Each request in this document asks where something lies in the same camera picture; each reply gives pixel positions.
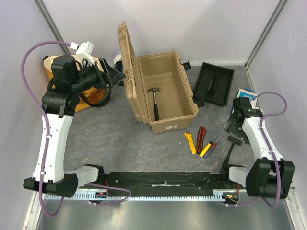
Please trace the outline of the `black rubber mallet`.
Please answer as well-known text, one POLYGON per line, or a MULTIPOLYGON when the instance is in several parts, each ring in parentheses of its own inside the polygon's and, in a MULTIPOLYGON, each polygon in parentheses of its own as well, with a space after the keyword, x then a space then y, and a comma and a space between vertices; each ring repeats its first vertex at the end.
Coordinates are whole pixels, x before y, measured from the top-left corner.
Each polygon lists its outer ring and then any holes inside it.
POLYGON ((234 164, 229 164, 229 159, 230 159, 230 155, 233 151, 234 146, 235 145, 239 145, 239 146, 242 145, 242 141, 233 137, 233 136, 228 136, 227 139, 232 142, 232 145, 231 145, 230 150, 228 151, 228 154, 227 154, 227 156, 226 156, 226 158, 225 158, 225 160, 222 164, 222 167, 221 167, 221 170, 220 170, 221 174, 226 174, 227 172, 229 172, 230 167, 238 166, 238 165, 234 165, 234 164))

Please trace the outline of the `red blue screwdriver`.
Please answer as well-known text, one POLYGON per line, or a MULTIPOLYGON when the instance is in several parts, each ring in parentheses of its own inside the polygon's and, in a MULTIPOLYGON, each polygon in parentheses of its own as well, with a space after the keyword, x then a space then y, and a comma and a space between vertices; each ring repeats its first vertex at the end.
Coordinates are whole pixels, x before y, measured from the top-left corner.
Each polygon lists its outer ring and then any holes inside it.
POLYGON ((211 147, 209 148, 209 150, 208 150, 208 151, 206 152, 206 154, 204 155, 204 158, 205 158, 205 159, 208 158, 209 155, 214 151, 214 149, 215 149, 215 147, 216 147, 218 141, 221 139, 221 137, 222 137, 222 136, 220 136, 220 137, 211 145, 211 147))

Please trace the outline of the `yellow handle screwdriver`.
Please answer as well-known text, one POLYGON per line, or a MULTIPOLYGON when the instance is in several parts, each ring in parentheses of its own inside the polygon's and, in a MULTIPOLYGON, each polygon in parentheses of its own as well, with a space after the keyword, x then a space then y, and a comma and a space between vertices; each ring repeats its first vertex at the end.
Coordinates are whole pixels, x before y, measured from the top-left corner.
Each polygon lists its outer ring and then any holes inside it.
POLYGON ((214 139, 216 138, 216 136, 213 137, 213 139, 211 141, 208 142, 208 144, 204 147, 204 149, 202 150, 202 152, 200 153, 200 157, 204 157, 205 154, 207 153, 207 151, 210 149, 210 147, 212 146, 212 143, 214 141, 214 139))

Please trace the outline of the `red black utility knife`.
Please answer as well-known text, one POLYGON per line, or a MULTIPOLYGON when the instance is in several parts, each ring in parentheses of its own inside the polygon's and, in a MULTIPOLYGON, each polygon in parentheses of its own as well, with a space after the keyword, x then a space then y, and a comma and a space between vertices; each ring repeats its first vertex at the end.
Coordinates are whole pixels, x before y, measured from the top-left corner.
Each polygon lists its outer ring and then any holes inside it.
POLYGON ((206 128, 204 126, 200 126, 198 135, 197 135, 197 144, 196 144, 196 153, 200 154, 203 150, 203 141, 206 135, 206 128))

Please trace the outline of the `yellow utility knife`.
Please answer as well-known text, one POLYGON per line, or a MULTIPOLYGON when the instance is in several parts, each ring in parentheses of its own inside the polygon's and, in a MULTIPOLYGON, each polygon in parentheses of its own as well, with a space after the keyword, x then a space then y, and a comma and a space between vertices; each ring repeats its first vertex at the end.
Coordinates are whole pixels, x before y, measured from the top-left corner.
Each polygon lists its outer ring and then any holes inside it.
POLYGON ((194 145, 192 135, 189 132, 185 132, 184 135, 188 140, 190 151, 191 151, 193 157, 195 157, 196 156, 196 148, 195 148, 195 145, 194 145))

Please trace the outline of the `black toolbox tray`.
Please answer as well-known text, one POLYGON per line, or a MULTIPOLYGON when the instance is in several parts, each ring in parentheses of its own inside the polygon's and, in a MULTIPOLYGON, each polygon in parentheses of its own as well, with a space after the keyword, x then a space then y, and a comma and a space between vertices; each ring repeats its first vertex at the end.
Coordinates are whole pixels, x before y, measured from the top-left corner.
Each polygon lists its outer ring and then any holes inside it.
POLYGON ((202 63, 193 89, 193 101, 198 107, 206 103, 226 106, 235 71, 209 63, 202 63))

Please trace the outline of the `black handle hammer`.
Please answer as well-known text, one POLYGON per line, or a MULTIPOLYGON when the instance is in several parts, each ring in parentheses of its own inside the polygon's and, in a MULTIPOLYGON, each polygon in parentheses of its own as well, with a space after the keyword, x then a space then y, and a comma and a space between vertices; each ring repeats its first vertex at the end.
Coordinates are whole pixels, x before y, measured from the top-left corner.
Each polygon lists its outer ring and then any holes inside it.
POLYGON ((154 117, 155 117, 155 121, 159 120, 159 112, 158 112, 158 106, 157 106, 157 98, 156 98, 156 92, 159 92, 161 90, 160 87, 156 88, 150 88, 147 90, 147 92, 152 92, 153 93, 153 100, 154 100, 154 117))

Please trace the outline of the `tan plastic toolbox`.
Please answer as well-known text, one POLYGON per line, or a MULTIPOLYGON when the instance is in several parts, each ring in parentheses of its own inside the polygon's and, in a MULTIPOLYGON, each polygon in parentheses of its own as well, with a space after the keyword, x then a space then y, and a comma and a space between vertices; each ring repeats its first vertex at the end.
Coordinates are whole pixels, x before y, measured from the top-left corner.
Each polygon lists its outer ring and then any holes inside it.
POLYGON ((126 22, 118 27, 126 98, 138 121, 154 134, 186 129, 199 109, 177 51, 136 56, 126 22))

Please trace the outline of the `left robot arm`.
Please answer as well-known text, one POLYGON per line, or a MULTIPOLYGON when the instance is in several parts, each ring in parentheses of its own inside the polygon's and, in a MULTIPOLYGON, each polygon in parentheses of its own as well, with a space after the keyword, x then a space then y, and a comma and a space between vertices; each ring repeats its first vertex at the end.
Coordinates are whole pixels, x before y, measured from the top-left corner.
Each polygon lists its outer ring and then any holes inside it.
POLYGON ((77 61, 72 55, 53 58, 52 78, 40 107, 43 112, 43 133, 39 159, 33 175, 24 179, 28 190, 62 197, 73 197, 76 190, 90 183, 101 188, 106 182, 104 168, 87 164, 70 172, 64 171, 64 154, 68 132, 80 100, 87 101, 84 92, 112 88, 125 75, 109 66, 104 58, 93 64, 77 61))

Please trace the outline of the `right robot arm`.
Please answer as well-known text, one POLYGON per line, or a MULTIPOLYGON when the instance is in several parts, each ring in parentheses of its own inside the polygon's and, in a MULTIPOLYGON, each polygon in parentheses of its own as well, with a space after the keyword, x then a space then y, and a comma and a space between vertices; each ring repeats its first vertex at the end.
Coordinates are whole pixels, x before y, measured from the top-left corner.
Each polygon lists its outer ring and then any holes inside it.
POLYGON ((229 164, 227 156, 222 164, 220 184, 232 188, 236 183, 246 188, 251 197, 286 199, 295 172, 292 161, 286 161, 276 149, 263 120, 260 109, 252 107, 247 97, 233 100, 233 113, 224 126, 247 141, 254 153, 251 169, 229 164))

